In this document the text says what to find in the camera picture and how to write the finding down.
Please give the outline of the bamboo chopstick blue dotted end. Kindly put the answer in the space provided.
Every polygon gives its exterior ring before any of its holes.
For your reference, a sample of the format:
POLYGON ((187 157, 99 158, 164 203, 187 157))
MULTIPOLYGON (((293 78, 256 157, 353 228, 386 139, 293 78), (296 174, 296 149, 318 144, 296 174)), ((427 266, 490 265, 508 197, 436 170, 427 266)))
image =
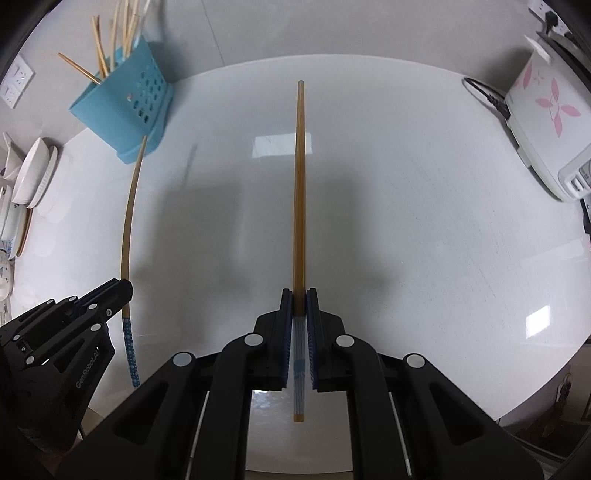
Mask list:
MULTIPOLYGON (((141 139, 140 147, 137 153, 136 161, 134 164, 134 170, 130 181, 129 192, 127 196, 122 242, 121 242, 121 255, 120 255, 120 278, 122 280, 130 280, 130 253, 131 253, 131 233, 132 233, 132 221, 133 212, 135 206, 137 186, 140 176, 140 169, 143 162, 145 148, 147 144, 147 136, 143 136, 141 139)), ((132 386, 137 388, 140 386, 140 378, 136 363, 133 333, 131 325, 131 312, 130 303, 123 306, 121 310, 122 315, 122 329, 125 346, 126 360, 129 370, 132 386)))

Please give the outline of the blue plastic utensil holder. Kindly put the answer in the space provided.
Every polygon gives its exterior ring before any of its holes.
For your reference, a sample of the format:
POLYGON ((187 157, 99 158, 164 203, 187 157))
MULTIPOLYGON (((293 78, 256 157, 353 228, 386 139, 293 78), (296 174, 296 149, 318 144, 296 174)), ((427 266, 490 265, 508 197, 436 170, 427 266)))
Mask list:
POLYGON ((116 51, 117 66, 100 84, 89 84, 69 112, 109 145, 125 164, 154 151, 164 134, 174 87, 166 81, 149 44, 140 38, 129 57, 116 51))

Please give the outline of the right white wall socket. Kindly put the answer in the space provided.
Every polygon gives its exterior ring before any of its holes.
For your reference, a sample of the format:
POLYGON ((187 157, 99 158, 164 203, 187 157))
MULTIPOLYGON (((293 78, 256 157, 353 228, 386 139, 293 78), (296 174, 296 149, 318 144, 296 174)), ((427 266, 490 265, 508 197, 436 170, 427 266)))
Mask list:
POLYGON ((23 92, 34 76, 34 71, 21 55, 17 55, 7 73, 7 79, 19 92, 23 92))

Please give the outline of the bamboo chopstick blue patterned end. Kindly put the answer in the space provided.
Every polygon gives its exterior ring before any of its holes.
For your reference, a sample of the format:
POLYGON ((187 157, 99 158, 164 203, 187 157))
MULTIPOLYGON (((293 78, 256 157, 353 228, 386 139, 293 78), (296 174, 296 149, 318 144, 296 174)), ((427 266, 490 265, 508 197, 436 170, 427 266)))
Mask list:
POLYGON ((121 51, 122 51, 122 58, 123 59, 126 56, 128 26, 129 26, 129 1, 124 0, 123 6, 122 6, 122 41, 121 41, 121 51))

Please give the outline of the white wall socket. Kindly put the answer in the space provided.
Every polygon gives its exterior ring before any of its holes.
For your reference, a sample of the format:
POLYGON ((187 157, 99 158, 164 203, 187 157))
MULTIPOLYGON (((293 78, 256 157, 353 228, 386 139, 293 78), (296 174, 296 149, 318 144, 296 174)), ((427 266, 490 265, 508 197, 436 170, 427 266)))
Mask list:
POLYGON ((17 55, 7 73, 7 79, 19 92, 23 92, 34 76, 34 71, 21 55, 17 55))
POLYGON ((11 82, 2 82, 0 97, 10 109, 15 109, 20 99, 21 91, 11 82))

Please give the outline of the white power strip socket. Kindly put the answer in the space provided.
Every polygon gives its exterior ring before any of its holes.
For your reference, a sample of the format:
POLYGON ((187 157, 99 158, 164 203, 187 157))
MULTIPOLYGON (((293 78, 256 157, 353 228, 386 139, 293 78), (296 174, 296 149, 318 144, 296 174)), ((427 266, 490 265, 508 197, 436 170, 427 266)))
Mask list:
POLYGON ((529 0, 528 10, 541 22, 551 20, 552 30, 559 35, 566 36, 570 30, 558 13, 544 0, 529 0))

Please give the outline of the wooden coaster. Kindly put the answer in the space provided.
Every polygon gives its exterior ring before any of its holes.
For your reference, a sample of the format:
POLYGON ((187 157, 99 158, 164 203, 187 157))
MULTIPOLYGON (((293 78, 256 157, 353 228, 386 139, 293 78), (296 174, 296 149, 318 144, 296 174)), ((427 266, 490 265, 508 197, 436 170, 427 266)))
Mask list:
POLYGON ((24 217, 24 224, 23 224, 21 235, 20 235, 20 240, 18 243, 18 249, 16 250, 16 257, 20 257, 24 252, 28 233, 30 230, 32 216, 33 216, 33 209, 26 209, 26 214, 24 217))

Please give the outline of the white bowl with grey rim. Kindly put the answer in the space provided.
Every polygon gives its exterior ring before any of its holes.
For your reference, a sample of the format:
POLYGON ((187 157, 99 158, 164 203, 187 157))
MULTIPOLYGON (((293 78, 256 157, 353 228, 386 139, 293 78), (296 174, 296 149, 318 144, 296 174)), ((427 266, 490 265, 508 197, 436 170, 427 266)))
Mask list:
POLYGON ((18 207, 12 202, 12 187, 1 187, 1 240, 8 241, 14 236, 18 220, 18 207))

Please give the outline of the white pink floral rice cooker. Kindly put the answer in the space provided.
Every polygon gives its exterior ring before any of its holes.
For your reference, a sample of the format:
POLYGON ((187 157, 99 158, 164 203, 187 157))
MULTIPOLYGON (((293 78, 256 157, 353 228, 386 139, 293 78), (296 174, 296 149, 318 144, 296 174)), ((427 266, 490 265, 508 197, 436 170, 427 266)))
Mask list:
POLYGON ((544 35, 507 92, 507 125, 523 163, 564 202, 590 194, 590 62, 544 35))

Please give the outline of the bamboo chopstick cartoon end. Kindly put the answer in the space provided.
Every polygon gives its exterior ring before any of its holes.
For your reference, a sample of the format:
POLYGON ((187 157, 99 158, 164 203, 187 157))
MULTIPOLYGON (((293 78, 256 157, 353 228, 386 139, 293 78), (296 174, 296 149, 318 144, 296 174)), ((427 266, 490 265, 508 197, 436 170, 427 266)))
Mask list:
POLYGON ((110 57, 109 57, 109 71, 112 73, 116 67, 115 53, 117 45, 117 31, 118 31, 118 17, 120 12, 120 1, 117 1, 113 13, 110 31, 110 57))

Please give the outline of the bamboo chopstick grey blue end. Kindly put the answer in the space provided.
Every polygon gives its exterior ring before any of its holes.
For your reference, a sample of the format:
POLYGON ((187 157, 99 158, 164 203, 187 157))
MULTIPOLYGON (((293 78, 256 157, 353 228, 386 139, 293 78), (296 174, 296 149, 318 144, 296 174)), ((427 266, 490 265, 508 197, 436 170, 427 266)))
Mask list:
POLYGON ((305 278, 307 278, 307 231, 305 231, 305 100, 304 81, 297 84, 297 122, 294 141, 294 422, 304 423, 305 398, 305 278))

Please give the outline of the white plastic chopstick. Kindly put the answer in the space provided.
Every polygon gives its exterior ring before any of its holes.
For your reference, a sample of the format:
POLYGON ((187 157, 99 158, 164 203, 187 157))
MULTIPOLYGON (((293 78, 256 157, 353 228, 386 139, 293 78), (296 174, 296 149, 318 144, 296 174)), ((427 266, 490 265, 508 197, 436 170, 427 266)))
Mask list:
POLYGON ((143 3, 143 6, 141 7, 141 10, 139 13, 139 23, 140 24, 142 24, 145 21, 145 18, 149 12, 150 4, 151 4, 151 0, 146 0, 143 3))

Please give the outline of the left white wall socket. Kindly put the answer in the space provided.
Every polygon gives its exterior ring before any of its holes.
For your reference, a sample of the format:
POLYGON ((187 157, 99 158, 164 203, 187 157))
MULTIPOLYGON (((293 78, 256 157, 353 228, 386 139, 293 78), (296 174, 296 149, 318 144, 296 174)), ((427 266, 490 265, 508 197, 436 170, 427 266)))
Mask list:
POLYGON ((15 109, 20 99, 21 91, 11 82, 2 82, 0 97, 10 109, 15 109))

